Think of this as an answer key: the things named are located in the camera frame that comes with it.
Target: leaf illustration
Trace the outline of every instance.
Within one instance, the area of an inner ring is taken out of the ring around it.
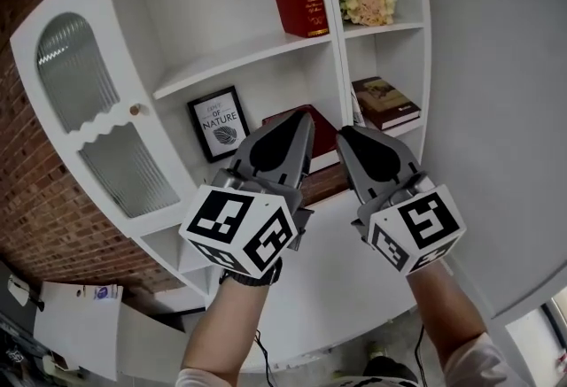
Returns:
[[[214,136],[222,144],[233,144],[237,138],[238,133],[234,128],[228,126],[222,126],[221,128],[216,128],[213,131]]]

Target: white cabinet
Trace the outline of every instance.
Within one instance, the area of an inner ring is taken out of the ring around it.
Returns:
[[[218,271],[177,234],[209,164],[187,103],[236,87],[251,130],[312,104],[353,123],[351,80],[381,75],[422,107],[388,131],[421,158],[431,70],[429,0],[400,0],[389,27],[287,35],[276,0],[44,0],[12,37],[30,101],[94,203],[172,275],[205,297]],[[353,216],[345,215],[346,221]]]

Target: black cable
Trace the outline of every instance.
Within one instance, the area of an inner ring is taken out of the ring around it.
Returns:
[[[427,381],[425,381],[425,372],[423,371],[422,354],[420,351],[420,346],[422,344],[424,333],[425,333],[425,327],[422,325],[422,330],[419,333],[419,339],[417,340],[416,350],[414,351],[414,355],[416,356],[417,366],[419,367],[419,374],[422,377],[423,387],[427,387]]]
[[[274,385],[270,382],[269,380],[269,376],[272,375],[272,377],[274,376],[274,374],[272,373],[272,368],[270,368],[269,366],[269,362],[268,362],[268,351],[266,350],[266,348],[262,345],[262,343],[260,342],[260,337],[261,337],[261,333],[259,330],[256,330],[256,337],[254,338],[254,341],[256,342],[256,344],[260,347],[260,350],[262,351],[262,354],[264,354],[264,360],[266,361],[266,380],[268,381],[268,385],[269,387],[274,387]]]

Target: white sleeve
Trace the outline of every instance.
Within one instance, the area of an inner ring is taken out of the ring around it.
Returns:
[[[186,368],[179,373],[175,387],[230,387],[230,384],[212,373]]]
[[[504,360],[492,339],[483,334],[454,352],[445,367],[447,387],[527,387]]]

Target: flower bouquet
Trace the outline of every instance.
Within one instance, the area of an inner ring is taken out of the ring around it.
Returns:
[[[380,27],[393,23],[398,0],[338,0],[343,20],[356,25]]]

